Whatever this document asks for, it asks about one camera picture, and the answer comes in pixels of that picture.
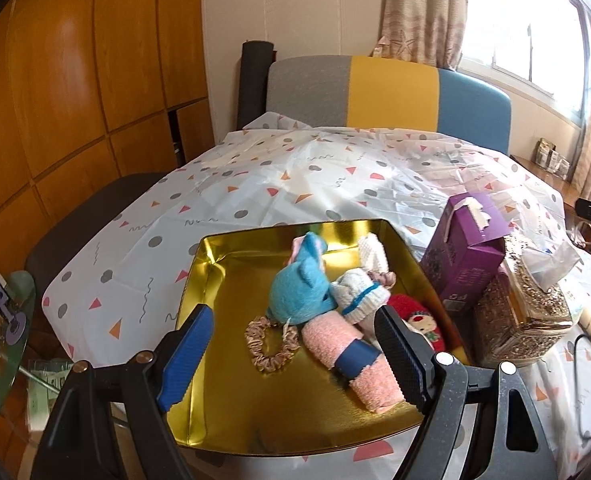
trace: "black cable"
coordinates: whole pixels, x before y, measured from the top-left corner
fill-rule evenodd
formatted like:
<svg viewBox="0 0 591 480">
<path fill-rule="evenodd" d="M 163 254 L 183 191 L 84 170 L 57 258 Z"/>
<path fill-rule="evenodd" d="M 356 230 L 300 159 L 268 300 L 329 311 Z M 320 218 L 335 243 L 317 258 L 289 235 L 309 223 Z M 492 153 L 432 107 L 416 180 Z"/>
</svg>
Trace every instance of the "black cable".
<svg viewBox="0 0 591 480">
<path fill-rule="evenodd" d="M 575 382 L 576 418 L 578 419 L 578 433 L 579 433 L 579 436 L 582 440 L 588 441 L 588 440 L 591 440 L 591 434 L 588 434 L 586 436 L 583 434 L 582 422 L 580 420 L 582 410 L 580 408 L 580 403 L 579 403 L 578 357 L 577 357 L 577 354 L 578 354 L 578 342 L 580 342 L 581 339 L 588 339 L 591 342 L 591 335 L 586 334 L 586 333 L 582 333 L 578 337 L 576 337 L 576 340 L 573 343 L 573 380 Z"/>
</svg>

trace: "blue plush toy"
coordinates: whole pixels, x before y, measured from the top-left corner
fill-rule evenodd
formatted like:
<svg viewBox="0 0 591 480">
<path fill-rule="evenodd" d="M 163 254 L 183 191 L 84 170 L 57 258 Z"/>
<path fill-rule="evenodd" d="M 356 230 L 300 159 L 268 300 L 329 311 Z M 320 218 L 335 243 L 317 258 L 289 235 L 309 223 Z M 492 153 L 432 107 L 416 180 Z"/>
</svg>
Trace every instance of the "blue plush toy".
<svg viewBox="0 0 591 480">
<path fill-rule="evenodd" d="M 322 254 L 326 250 L 326 242 L 317 234 L 309 232 L 304 236 L 294 261 L 273 280 L 268 296 L 270 318 L 282 324 L 288 321 L 297 325 L 335 309 L 329 280 L 323 270 Z"/>
</svg>

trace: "cardboard box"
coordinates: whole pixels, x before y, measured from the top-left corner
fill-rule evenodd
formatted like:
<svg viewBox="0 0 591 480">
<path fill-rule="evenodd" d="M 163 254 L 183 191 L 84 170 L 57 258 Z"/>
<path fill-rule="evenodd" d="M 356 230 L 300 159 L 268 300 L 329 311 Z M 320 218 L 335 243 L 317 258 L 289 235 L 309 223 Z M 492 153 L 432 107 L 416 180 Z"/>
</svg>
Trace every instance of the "cardboard box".
<svg viewBox="0 0 591 480">
<path fill-rule="evenodd" d="M 477 202 L 463 205 L 468 197 Z M 480 299 L 504 259 L 504 236 L 510 232 L 485 193 L 449 198 L 420 262 L 448 312 L 465 312 Z"/>
</svg>

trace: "tissue box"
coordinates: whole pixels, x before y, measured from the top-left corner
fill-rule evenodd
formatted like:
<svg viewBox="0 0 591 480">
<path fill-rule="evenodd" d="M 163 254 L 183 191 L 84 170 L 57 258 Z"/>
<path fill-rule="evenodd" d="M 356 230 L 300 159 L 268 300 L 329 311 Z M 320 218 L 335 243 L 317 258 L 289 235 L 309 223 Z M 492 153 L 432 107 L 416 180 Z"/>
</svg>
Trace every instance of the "tissue box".
<svg viewBox="0 0 591 480">
<path fill-rule="evenodd" d="M 522 261 L 526 237 L 507 236 L 507 256 L 475 306 L 476 361 L 493 368 L 502 361 L 527 366 L 542 357 L 573 326 L 586 293 L 565 279 L 543 292 Z"/>
<path fill-rule="evenodd" d="M 489 217 L 487 227 L 478 227 L 468 206 L 454 210 L 467 197 L 480 203 L 482 212 Z M 504 236 L 510 232 L 485 193 L 462 193 L 449 198 L 420 262 L 448 312 L 463 313 L 480 299 L 504 259 Z"/>
</svg>

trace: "yellow stripe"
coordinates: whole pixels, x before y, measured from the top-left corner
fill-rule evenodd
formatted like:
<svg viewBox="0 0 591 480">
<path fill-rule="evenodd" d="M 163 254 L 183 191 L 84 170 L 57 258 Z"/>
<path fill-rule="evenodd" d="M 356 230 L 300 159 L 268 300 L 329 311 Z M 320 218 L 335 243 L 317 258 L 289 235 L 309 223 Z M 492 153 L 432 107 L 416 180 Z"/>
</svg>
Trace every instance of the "yellow stripe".
<svg viewBox="0 0 591 480">
<path fill-rule="evenodd" d="M 347 126 L 435 132 L 439 93 L 435 67 L 354 56 L 349 76 Z"/>
</svg>

